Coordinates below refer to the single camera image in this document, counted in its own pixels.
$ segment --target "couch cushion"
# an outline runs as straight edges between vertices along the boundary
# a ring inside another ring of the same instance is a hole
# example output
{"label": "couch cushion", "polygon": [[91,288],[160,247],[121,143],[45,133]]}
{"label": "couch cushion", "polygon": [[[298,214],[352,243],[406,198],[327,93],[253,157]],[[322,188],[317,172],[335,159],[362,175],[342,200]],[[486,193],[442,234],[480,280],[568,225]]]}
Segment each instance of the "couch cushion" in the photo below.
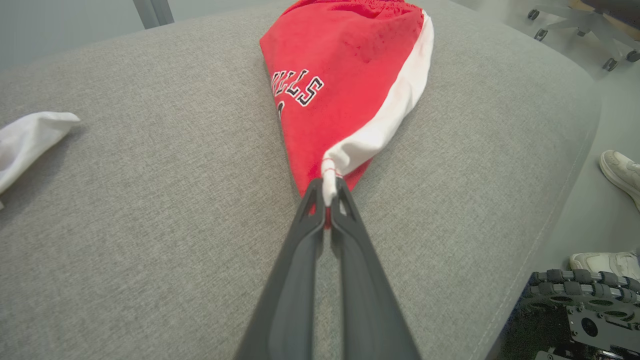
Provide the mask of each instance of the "couch cushion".
{"label": "couch cushion", "polygon": [[[428,85],[354,197],[423,357],[482,359],[600,101],[533,39],[456,4],[418,5],[435,27]],[[83,120],[0,195],[1,358],[233,356],[299,201],[258,45],[286,6],[0,75],[0,125],[42,110]],[[315,339],[316,359],[340,358],[330,251]]]}

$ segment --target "office chair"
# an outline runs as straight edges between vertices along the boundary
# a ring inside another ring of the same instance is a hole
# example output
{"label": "office chair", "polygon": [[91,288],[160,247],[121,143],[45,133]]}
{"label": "office chair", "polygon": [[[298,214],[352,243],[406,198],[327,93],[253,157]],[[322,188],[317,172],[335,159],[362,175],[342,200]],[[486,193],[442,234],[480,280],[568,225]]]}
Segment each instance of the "office chair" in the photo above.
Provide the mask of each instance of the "office chair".
{"label": "office chair", "polygon": [[540,14],[540,11],[542,11],[564,17],[566,20],[541,28],[534,38],[542,41],[551,29],[577,28],[578,36],[580,37],[592,31],[607,51],[613,55],[613,57],[608,59],[602,66],[603,69],[607,71],[615,69],[622,58],[620,49],[618,49],[613,39],[633,48],[626,56],[628,61],[635,62],[640,60],[640,53],[638,51],[638,49],[640,49],[640,42],[636,42],[603,16],[605,13],[612,15],[638,28],[640,26],[640,0],[585,0],[584,3],[592,6],[594,10],[589,12],[571,8],[560,8],[557,6],[537,5],[536,8],[531,10],[527,15],[529,19],[535,20]]}

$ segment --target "shoe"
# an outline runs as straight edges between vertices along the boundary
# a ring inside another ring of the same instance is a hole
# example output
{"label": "shoe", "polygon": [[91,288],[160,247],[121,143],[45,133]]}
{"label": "shoe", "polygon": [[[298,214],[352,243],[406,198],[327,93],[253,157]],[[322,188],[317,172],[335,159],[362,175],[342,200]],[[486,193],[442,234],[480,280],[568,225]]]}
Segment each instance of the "shoe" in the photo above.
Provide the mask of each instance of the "shoe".
{"label": "shoe", "polygon": [[640,263],[635,252],[585,252],[569,258],[572,270],[586,269],[590,272],[612,272],[640,281]]}
{"label": "shoe", "polygon": [[600,156],[600,170],[613,185],[631,196],[640,211],[640,164],[617,151],[607,150]]}

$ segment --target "white side stripe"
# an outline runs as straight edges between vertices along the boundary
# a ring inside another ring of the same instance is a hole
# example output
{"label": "white side stripe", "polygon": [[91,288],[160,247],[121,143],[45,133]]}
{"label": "white side stripe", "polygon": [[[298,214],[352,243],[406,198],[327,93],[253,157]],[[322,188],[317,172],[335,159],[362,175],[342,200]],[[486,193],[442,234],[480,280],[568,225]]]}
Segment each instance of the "white side stripe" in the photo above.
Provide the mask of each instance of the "white side stripe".
{"label": "white side stripe", "polygon": [[334,168],[344,176],[379,153],[420,99],[427,84],[433,52],[433,24],[424,10],[422,14],[424,22],[418,40],[378,112],[363,127],[324,154],[323,159],[330,159],[323,161],[321,167],[323,200],[326,206],[331,204],[337,194],[335,171],[329,169]]}

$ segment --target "white cloth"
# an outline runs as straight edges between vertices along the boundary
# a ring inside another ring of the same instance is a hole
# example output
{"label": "white cloth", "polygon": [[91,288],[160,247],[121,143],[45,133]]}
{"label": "white cloth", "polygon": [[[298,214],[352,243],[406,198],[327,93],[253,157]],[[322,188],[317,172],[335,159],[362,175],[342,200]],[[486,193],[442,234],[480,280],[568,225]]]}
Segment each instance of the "white cloth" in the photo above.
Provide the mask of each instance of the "white cloth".
{"label": "white cloth", "polygon": [[0,129],[0,194],[79,121],[72,113],[43,111]]}

